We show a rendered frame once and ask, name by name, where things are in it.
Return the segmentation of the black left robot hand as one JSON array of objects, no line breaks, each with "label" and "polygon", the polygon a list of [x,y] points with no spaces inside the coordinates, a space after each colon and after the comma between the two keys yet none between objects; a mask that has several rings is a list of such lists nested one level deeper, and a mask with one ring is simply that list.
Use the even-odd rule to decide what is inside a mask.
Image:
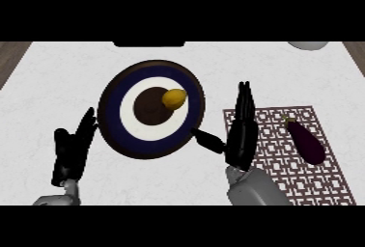
[{"label": "black left robot hand", "polygon": [[82,177],[97,127],[94,108],[90,107],[73,134],[69,134],[63,128],[54,130],[56,163],[51,185],[56,187],[63,187],[67,179],[78,181]]}]

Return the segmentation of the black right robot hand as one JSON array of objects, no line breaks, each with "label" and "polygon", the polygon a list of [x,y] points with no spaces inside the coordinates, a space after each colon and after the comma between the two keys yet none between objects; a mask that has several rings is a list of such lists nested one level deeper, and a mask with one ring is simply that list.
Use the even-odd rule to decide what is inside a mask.
[{"label": "black right robot hand", "polygon": [[192,128],[196,143],[209,151],[224,154],[224,163],[248,171],[255,155],[258,142],[258,124],[255,122],[255,104],[249,82],[237,84],[234,115],[227,132],[225,142],[208,132]]}]

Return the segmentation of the brown white patterned placemat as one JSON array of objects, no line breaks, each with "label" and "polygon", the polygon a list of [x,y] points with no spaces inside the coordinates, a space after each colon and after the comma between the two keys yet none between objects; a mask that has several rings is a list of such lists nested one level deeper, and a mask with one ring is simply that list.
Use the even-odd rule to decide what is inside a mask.
[{"label": "brown white patterned placemat", "polygon": [[[304,162],[283,117],[293,118],[316,137],[325,151],[319,165]],[[255,110],[258,143],[252,166],[262,169],[293,206],[354,206],[341,167],[311,106],[267,107]]]}]

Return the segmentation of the yellow lemon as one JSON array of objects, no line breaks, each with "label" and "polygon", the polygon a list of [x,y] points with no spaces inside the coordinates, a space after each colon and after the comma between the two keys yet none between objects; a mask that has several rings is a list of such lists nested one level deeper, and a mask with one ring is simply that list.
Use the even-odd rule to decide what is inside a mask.
[{"label": "yellow lemon", "polygon": [[184,103],[186,91],[172,89],[162,95],[162,104],[169,110],[177,110]]}]

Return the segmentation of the brown blue white round plate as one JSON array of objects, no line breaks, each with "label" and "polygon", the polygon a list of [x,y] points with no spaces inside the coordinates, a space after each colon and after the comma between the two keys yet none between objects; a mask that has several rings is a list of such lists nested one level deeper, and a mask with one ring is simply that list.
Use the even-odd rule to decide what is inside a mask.
[{"label": "brown blue white round plate", "polygon": [[[177,110],[162,104],[162,95],[172,89],[186,91]],[[103,89],[97,109],[101,138],[122,155],[159,158],[187,143],[203,110],[203,91],[192,72],[171,61],[141,61],[115,75]]]}]

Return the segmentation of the dark purple eggplant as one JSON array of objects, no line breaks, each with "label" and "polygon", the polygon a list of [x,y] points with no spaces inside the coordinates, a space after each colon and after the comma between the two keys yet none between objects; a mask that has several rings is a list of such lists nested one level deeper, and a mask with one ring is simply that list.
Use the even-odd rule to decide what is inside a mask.
[{"label": "dark purple eggplant", "polygon": [[295,119],[285,119],[285,127],[304,162],[310,165],[319,165],[325,160],[325,149],[319,140]]}]

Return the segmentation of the pale grey round bowl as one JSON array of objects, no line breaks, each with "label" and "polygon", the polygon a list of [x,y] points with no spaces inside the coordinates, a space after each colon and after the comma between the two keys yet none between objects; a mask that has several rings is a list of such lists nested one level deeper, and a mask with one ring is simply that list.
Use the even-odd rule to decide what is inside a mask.
[{"label": "pale grey round bowl", "polygon": [[289,41],[289,44],[299,50],[319,50],[327,44],[325,41]]}]

